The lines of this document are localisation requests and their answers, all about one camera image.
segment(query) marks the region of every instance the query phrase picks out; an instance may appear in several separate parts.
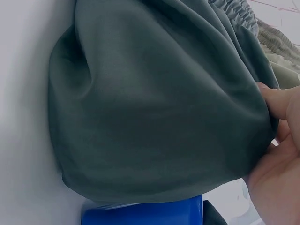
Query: dark green fabric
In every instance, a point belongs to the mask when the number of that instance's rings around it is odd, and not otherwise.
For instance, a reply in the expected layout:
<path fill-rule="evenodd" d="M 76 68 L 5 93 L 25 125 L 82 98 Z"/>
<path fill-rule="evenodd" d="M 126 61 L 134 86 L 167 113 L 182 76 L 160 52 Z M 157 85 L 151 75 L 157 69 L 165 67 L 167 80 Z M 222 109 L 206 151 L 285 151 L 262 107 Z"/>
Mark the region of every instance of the dark green fabric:
<path fill-rule="evenodd" d="M 227 225 L 209 201 L 203 201 L 203 225 Z"/>
<path fill-rule="evenodd" d="M 255 81 L 278 84 L 243 10 L 237 0 L 78 0 L 49 72 L 65 184 L 96 202 L 166 202 L 248 174 L 278 123 Z"/>

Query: skin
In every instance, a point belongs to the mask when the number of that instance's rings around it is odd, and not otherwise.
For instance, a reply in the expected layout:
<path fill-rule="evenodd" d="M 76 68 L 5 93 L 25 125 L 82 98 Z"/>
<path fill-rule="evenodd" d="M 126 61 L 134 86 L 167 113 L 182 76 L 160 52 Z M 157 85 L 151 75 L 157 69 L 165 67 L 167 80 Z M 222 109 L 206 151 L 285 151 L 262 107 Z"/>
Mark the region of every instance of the skin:
<path fill-rule="evenodd" d="M 266 225 L 300 225 L 300 86 L 277 90 L 258 83 L 270 113 L 280 119 L 276 141 L 246 180 Z"/>

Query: blue container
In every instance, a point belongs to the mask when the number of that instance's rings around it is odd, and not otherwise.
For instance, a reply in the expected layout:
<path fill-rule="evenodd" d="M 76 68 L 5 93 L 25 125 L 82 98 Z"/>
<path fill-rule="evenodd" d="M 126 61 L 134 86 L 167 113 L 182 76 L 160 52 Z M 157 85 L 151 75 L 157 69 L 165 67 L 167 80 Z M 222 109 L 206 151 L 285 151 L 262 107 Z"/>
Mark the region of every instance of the blue container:
<path fill-rule="evenodd" d="M 82 225 L 202 225 L 202 221 L 202 196 L 113 210 L 92 209 L 82 217 Z"/>

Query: elastic waistband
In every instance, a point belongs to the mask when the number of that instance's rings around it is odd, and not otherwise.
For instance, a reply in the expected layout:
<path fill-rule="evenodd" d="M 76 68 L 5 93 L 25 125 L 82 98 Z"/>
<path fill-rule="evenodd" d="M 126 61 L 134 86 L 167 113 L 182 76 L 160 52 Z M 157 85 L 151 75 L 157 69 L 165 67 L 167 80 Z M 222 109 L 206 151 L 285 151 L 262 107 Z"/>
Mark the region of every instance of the elastic waistband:
<path fill-rule="evenodd" d="M 255 14 L 246 0 L 208 0 L 208 2 L 223 10 L 229 19 L 258 35 Z"/>

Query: white wall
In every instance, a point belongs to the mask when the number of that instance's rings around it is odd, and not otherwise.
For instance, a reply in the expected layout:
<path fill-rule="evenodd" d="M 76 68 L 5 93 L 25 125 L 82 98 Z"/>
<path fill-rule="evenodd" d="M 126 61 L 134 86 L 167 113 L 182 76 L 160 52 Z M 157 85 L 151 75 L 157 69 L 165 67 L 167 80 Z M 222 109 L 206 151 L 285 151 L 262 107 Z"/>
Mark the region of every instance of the white wall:
<path fill-rule="evenodd" d="M 0 0 L 0 224 L 78 225 L 47 128 L 47 66 L 73 0 Z"/>

